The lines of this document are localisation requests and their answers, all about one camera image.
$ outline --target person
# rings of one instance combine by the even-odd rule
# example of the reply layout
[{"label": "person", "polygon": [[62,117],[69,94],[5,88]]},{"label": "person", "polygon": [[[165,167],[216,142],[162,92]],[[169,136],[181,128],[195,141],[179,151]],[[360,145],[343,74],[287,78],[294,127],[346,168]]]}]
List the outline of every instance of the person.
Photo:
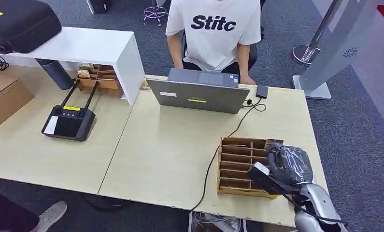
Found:
[{"label": "person", "polygon": [[261,40],[260,28],[259,0],[172,0],[166,36],[175,68],[238,74],[242,84],[255,85],[249,53]]},{"label": "person", "polygon": [[60,201],[38,216],[0,194],[0,232],[45,232],[66,211],[67,204]]}]

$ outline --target human hand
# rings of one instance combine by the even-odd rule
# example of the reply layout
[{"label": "human hand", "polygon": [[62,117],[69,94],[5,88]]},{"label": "human hand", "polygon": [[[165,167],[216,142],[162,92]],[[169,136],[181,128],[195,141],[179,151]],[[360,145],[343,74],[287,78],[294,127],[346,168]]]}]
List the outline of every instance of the human hand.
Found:
[{"label": "human hand", "polygon": [[177,69],[183,69],[183,63],[180,62],[179,64],[175,64],[175,68],[177,68]]},{"label": "human hand", "polygon": [[256,85],[255,81],[249,77],[249,74],[240,75],[240,84]]}]

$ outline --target laptop lid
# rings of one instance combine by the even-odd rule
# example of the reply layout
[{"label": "laptop lid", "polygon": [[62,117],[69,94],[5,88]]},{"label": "laptop lid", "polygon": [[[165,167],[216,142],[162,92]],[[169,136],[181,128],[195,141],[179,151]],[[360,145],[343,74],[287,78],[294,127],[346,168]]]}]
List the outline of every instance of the laptop lid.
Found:
[{"label": "laptop lid", "polygon": [[187,82],[211,86],[239,87],[236,74],[171,68],[168,81]]},{"label": "laptop lid", "polygon": [[161,105],[237,114],[249,89],[146,79]]}]

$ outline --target shoe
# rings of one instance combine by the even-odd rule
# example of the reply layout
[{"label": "shoe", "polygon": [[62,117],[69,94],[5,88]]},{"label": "shoe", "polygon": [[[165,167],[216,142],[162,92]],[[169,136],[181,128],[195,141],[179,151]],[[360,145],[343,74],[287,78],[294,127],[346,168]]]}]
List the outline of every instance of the shoe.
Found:
[{"label": "shoe", "polygon": [[46,232],[54,223],[61,219],[67,211],[67,203],[60,201],[49,207],[43,214],[39,215],[40,222],[35,228],[36,232]]}]

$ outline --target wooden desk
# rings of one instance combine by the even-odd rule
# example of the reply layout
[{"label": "wooden desk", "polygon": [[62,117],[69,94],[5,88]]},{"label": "wooden desk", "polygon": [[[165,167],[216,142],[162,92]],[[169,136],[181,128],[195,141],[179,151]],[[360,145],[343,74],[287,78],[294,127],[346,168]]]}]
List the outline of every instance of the wooden desk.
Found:
[{"label": "wooden desk", "polygon": [[[11,66],[35,98],[0,125],[0,178],[96,194],[101,186],[131,106],[117,97],[94,95],[96,123],[85,142],[49,138],[41,129],[51,109],[69,90],[60,90],[41,69]],[[78,89],[67,105],[85,106]]]},{"label": "wooden desk", "polygon": [[[248,98],[256,102],[255,88],[250,89]],[[267,110],[252,110],[234,136],[282,139],[285,145],[303,148],[317,184],[327,189],[304,92],[269,88],[263,103]],[[207,166],[221,137],[236,129],[246,111],[231,115],[160,106],[151,91],[141,90],[99,194],[191,209],[201,198]],[[196,210],[295,226],[293,208],[284,197],[216,194],[216,168],[214,162]]]}]

